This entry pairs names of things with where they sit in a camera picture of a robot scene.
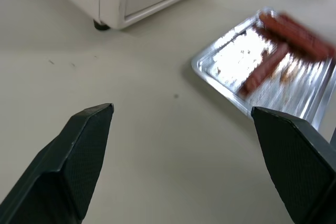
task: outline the hot dog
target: hot dog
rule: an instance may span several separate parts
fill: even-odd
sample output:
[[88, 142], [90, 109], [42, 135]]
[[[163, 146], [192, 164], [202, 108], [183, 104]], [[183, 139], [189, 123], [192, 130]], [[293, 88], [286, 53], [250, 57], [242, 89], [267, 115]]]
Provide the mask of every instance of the hot dog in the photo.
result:
[[329, 57], [329, 49], [324, 43], [284, 18], [274, 18], [265, 13], [261, 13], [259, 18], [264, 23], [265, 28], [302, 48], [314, 60], [321, 61]]
[[321, 38], [319, 38], [318, 35], [316, 35], [314, 32], [310, 31], [309, 29], [307, 29], [304, 25], [300, 24], [298, 21], [296, 21], [294, 18], [292, 18], [291, 16], [289, 16], [287, 13], [280, 13], [279, 17], [282, 18], [283, 20], [285, 20], [288, 23], [291, 23], [292, 25], [296, 26], [298, 29], [302, 29], [302, 31], [304, 31], [307, 34], [310, 34], [311, 36], [315, 37], [316, 40], [319, 40], [320, 43], [323, 43], [329, 51], [329, 57], [334, 57], [335, 53], [336, 53], [336, 49], [335, 46], [323, 41]]
[[247, 95], [255, 91], [275, 71], [288, 52], [287, 43], [278, 44], [277, 48], [246, 79], [240, 93]]

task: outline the aluminum tray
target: aluminum tray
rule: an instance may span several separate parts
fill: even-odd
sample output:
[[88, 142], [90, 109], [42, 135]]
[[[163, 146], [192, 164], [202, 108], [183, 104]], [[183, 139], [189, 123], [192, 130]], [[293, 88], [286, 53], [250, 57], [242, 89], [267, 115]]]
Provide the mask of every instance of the aluminum tray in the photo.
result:
[[204, 49], [192, 60], [194, 71], [251, 118], [253, 106], [266, 107], [307, 120], [318, 130], [336, 83], [335, 61], [308, 62], [287, 54], [273, 75], [255, 92], [242, 97], [238, 90], [261, 63], [261, 53], [274, 43], [260, 36], [260, 12]]

